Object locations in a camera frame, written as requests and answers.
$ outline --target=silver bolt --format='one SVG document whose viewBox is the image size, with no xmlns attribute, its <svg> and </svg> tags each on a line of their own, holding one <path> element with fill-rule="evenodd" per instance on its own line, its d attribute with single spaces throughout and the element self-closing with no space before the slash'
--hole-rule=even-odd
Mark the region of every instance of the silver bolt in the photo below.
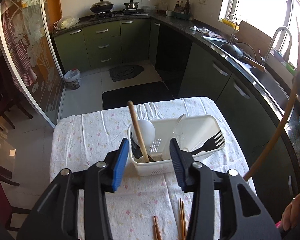
<svg viewBox="0 0 300 240">
<path fill-rule="evenodd" d="M 98 168 L 104 168 L 107 164 L 104 161 L 100 161 L 100 162 L 97 162 L 96 165 Z"/>
<path fill-rule="evenodd" d="M 194 163 L 192 163 L 192 166 L 194 166 L 195 168 L 201 168 L 202 163 L 201 162 L 194 162 Z"/>
<path fill-rule="evenodd" d="M 61 174 L 62 176 L 69 175 L 69 173 L 70 173 L 70 170 L 69 170 L 69 169 L 62 169 L 62 170 L 60 171 L 60 174 Z"/>
<path fill-rule="evenodd" d="M 234 170 L 234 169 L 231 169 L 231 170 L 229 170 L 229 174 L 231 175 L 231 176 L 237 176 L 238 175 L 238 172 L 236 171 L 236 170 Z"/>
</svg>

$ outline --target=black floor mat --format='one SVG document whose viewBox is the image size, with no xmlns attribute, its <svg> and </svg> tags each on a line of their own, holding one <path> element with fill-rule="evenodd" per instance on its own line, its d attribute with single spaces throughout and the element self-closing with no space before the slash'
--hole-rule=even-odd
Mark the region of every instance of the black floor mat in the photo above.
<svg viewBox="0 0 300 240">
<path fill-rule="evenodd" d="M 139 65 L 118 66 L 109 69 L 110 77 L 113 82 L 134 78 L 145 69 Z"/>
<path fill-rule="evenodd" d="M 102 93 L 103 110 L 127 106 L 129 100 L 138 105 L 173 99 L 163 82 L 147 83 Z"/>
</svg>

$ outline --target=white floral tablecloth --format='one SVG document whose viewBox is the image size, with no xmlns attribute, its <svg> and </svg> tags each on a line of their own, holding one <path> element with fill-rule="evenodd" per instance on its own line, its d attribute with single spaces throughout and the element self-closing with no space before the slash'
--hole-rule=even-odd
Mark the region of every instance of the white floral tablecloth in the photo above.
<svg viewBox="0 0 300 240">
<path fill-rule="evenodd" d="M 216 104 L 205 97 L 182 98 L 158 103 L 136 105 L 139 119 L 164 119 L 210 114 L 217 120 L 226 140 L 223 150 L 202 162 L 212 170 L 227 172 L 236 169 L 241 176 L 248 171 L 244 155 Z M 85 170 L 118 149 L 131 124 L 128 107 L 104 110 L 62 119 L 53 134 L 50 160 L 50 181 L 67 167 L 72 172 Z M 249 185 L 255 192 L 252 180 Z M 159 218 L 163 239 L 179 239 L 178 202 L 185 202 L 187 225 L 190 218 L 192 193 L 183 193 L 174 173 L 139 177 L 130 160 L 118 191 L 106 194 L 109 221 L 114 240 L 153 240 L 153 216 Z M 219 197 L 215 195 L 215 234 L 219 238 Z M 78 235 L 84 239 L 83 192 L 80 192 Z"/>
</svg>

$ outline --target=glass sliding door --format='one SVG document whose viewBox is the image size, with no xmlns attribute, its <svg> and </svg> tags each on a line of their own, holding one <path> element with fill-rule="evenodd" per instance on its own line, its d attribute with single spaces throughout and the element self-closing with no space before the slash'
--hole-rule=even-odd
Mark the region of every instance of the glass sliding door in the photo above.
<svg viewBox="0 0 300 240">
<path fill-rule="evenodd" d="M 3 0 L 0 42 L 15 86 L 54 127 L 64 82 L 42 8 L 42 0 Z"/>
</svg>

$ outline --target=cutting board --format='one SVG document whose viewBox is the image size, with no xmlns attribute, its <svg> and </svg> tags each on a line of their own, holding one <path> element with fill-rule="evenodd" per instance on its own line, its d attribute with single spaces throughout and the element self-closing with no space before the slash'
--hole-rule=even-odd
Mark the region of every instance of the cutting board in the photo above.
<svg viewBox="0 0 300 240">
<path fill-rule="evenodd" d="M 258 30 L 256 27 L 252 26 L 251 24 L 241 21 L 239 24 L 239 31 L 236 33 L 235 37 L 240 42 L 245 42 L 249 44 L 255 51 L 257 55 L 257 61 L 261 62 L 261 58 L 259 56 L 259 50 L 261 56 L 264 57 L 267 53 L 269 48 L 271 37 L 267 34 L 263 33 L 261 30 Z M 244 44 L 238 44 L 242 49 L 248 52 L 250 55 L 253 52 L 250 52 L 251 49 L 247 48 Z"/>
</svg>

